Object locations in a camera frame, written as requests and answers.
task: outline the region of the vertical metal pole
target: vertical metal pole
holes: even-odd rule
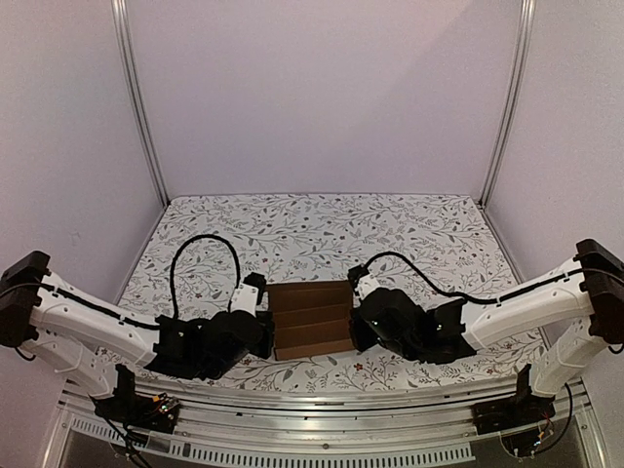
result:
[[[158,161],[152,134],[149,130],[143,97],[140,92],[135,54],[133,52],[130,27],[128,25],[126,0],[112,0],[112,7],[115,30],[117,32],[117,43],[119,44],[126,85],[128,86],[128,93],[135,114],[136,128],[138,129],[138,135],[145,155],[147,168],[149,169],[149,174],[154,184],[154,189],[156,190],[160,203],[166,208],[171,198],[167,191],[167,186],[165,185],[165,179],[160,167],[160,162]]]
[[[530,43],[530,33],[533,26],[533,15],[535,13],[536,0],[523,0],[523,6],[520,13],[520,26],[518,29],[518,40],[516,43],[516,53],[514,55],[514,65],[512,68],[511,80],[509,82],[509,90],[507,91],[507,99],[503,110],[502,120],[496,136],[496,143],[492,151],[489,167],[487,169],[486,182],[481,192],[479,206],[483,209],[488,207],[491,199],[500,165],[505,154],[505,148],[509,135],[511,133],[514,114],[518,104],[520,95],[520,87],[525,73],[527,63],[528,45]]]

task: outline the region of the floral tablecloth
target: floral tablecloth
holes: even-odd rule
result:
[[[229,239],[243,275],[269,283],[345,279],[352,266],[382,251],[412,257],[438,285],[487,295],[514,285],[511,271],[473,201],[432,195],[238,195],[173,200],[150,240],[120,302],[150,315],[171,315],[168,272],[176,249],[199,233]],[[406,291],[428,308],[431,292],[398,259],[383,258],[372,272],[382,285]],[[191,245],[177,264],[180,317],[223,310],[234,270],[227,248]],[[450,365],[407,362],[375,347],[285,362],[244,359],[206,385],[280,392],[369,392],[452,385],[512,375],[543,352],[538,331],[507,338],[477,356]],[[117,356],[100,350],[104,356]],[[136,370],[148,378],[164,378]]]

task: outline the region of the metal bar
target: metal bar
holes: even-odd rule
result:
[[[72,430],[104,440],[113,444],[121,444],[108,426],[92,416],[76,416]],[[437,445],[431,448],[412,448],[397,451],[356,451],[340,453],[331,444],[318,444],[314,451],[282,451],[279,444],[273,450],[257,450],[253,447],[225,447],[210,441],[180,438],[176,436],[151,434],[150,441],[144,451],[161,456],[209,464],[210,466],[233,467],[301,467],[301,468],[364,468],[403,466],[444,466],[461,461],[474,460],[470,445],[460,440],[455,444]]]
[[[487,168],[486,182],[481,192],[479,206],[487,208],[491,199],[500,166],[507,147],[507,141],[511,133],[514,114],[520,95],[520,87],[525,73],[527,63],[528,46],[530,43],[530,33],[533,25],[536,0],[523,0],[520,14],[520,26],[518,29],[518,40],[516,43],[516,53],[514,54],[514,64],[512,68],[511,80],[505,101],[502,120],[496,136],[496,142],[492,151],[489,167]]]
[[[73,414],[61,408],[57,408],[53,415],[55,423],[41,463],[42,468],[59,468],[63,450],[69,435],[69,427],[73,420]]]
[[[135,114],[138,136],[143,148],[147,169],[149,170],[152,183],[154,184],[154,190],[156,191],[158,200],[163,207],[166,208],[171,202],[171,197],[167,191],[158,155],[156,154],[154,140],[149,129],[145,105],[140,91],[140,85],[138,83],[137,65],[128,23],[126,0],[112,0],[112,7],[115,31],[117,33],[117,43],[121,54],[121,61],[124,68],[124,76],[126,78],[130,102]]]
[[[573,385],[572,388],[575,408],[587,408],[589,400],[582,386]],[[63,394],[62,400],[64,407],[74,414],[95,418],[93,405],[86,398]],[[497,437],[497,434],[476,434],[471,422],[472,403],[413,408],[403,410],[401,414],[371,408],[373,414],[355,411],[349,417],[312,417],[296,410],[261,414],[252,410],[225,410],[210,404],[193,405],[192,401],[184,401],[175,433],[157,437],[166,442],[165,446],[180,443],[209,445],[227,451],[334,455],[397,453]],[[568,404],[565,392],[558,395],[555,419],[566,417]],[[324,445],[329,445],[331,451],[325,451]]]
[[[591,408],[578,409],[574,419],[578,425],[581,442],[592,468],[607,468],[611,466],[606,453],[605,440],[594,410]]]

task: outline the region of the white arm link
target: white arm link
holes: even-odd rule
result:
[[[95,399],[111,397],[117,384],[117,372],[112,364],[80,341],[52,331],[37,330],[39,337],[25,341],[19,349],[37,356],[52,366],[56,373],[69,378]]]
[[[77,290],[65,283],[55,273],[46,276],[43,283],[76,294],[122,317],[129,317],[153,326],[158,325],[153,317],[126,311]],[[65,298],[54,291],[50,292],[41,288],[39,289],[39,296],[42,298],[42,302],[41,305],[33,307],[30,325],[65,336],[73,336],[83,343],[104,346],[138,366],[149,364],[156,356],[153,345],[159,340],[157,330],[134,327],[91,307]]]
[[[589,317],[575,320],[555,345],[530,368],[529,382],[533,395],[550,398],[564,384],[577,376],[608,343],[591,336]]]
[[[379,282],[374,276],[369,274],[360,278],[356,289],[360,300],[364,300],[367,295],[372,293],[377,288],[380,288]]]
[[[579,267],[580,263],[568,260],[551,272],[505,291],[502,295]],[[504,300],[500,305],[468,303],[461,312],[462,322],[466,325],[463,337],[473,349],[479,350],[507,336],[560,320],[592,315],[594,309],[590,297],[579,287],[583,281],[584,276],[576,274],[567,281],[560,280]]]
[[[255,305],[257,304],[257,288],[242,283],[232,294],[231,310],[244,310],[255,317]]]

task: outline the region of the metal rail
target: metal rail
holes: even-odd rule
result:
[[[507,91],[507,99],[505,101],[500,127],[498,128],[496,142],[489,161],[486,182],[478,202],[479,206],[484,209],[488,207],[491,199],[496,179],[498,178],[498,173],[500,172],[500,165],[505,154],[505,148],[507,147],[507,141],[509,140],[509,135],[511,134],[514,114],[516,113],[516,107],[518,105],[518,98],[520,95],[520,87],[522,85],[523,75],[527,64],[530,33],[533,27],[533,16],[535,13],[535,1],[536,0],[523,0],[521,8],[516,53],[514,54],[514,64],[511,73],[511,80],[509,82],[509,89]]]
[[[189,459],[189,453],[195,452],[196,456],[191,459],[199,463],[214,463],[209,457],[213,452],[266,459],[279,454],[283,466],[295,466],[297,460],[325,459],[329,460],[326,461],[328,468],[333,467],[331,463],[339,466],[340,460],[344,467],[348,466],[347,460],[358,457],[363,460],[383,458],[385,466],[402,466],[399,461],[387,460],[405,461],[405,457],[412,456],[428,460],[426,453],[435,452],[441,464],[449,464],[459,460],[451,460],[444,453],[454,452],[466,444],[469,447],[471,442],[483,437],[497,437],[496,434],[477,435],[470,407],[477,402],[513,394],[512,381],[498,381],[494,388],[490,381],[456,385],[443,392],[416,390],[393,395],[334,394],[305,398],[262,392],[257,395],[238,392],[231,398],[219,389],[203,387],[201,393],[176,393],[182,399],[176,431],[171,436],[152,434],[152,445],[157,448],[156,452],[180,459]],[[163,388],[160,384],[152,385],[141,382],[139,390],[150,394],[155,388]],[[580,382],[572,384],[572,392],[576,410],[590,410],[589,399]],[[105,428],[105,423],[93,415],[91,401],[78,386],[68,384],[60,404],[63,410],[86,421],[81,423],[83,426],[87,423],[94,426],[91,429],[84,426],[79,432],[115,442],[110,439],[114,438],[112,434],[97,429]],[[562,392],[555,403],[557,418],[566,417],[567,405],[567,394]]]
[[[149,170],[152,183],[154,184],[154,190],[156,191],[160,203],[166,208],[171,202],[171,197],[165,185],[165,179],[160,167],[160,162],[158,161],[152,134],[149,130],[145,105],[138,83],[135,53],[130,35],[130,27],[128,25],[126,0],[112,0],[112,7],[115,31],[117,32],[117,43],[119,44],[119,51],[121,53],[121,61],[124,67],[124,76],[126,77],[130,102],[135,114],[138,136],[143,148],[143,154],[145,155],[147,169]]]

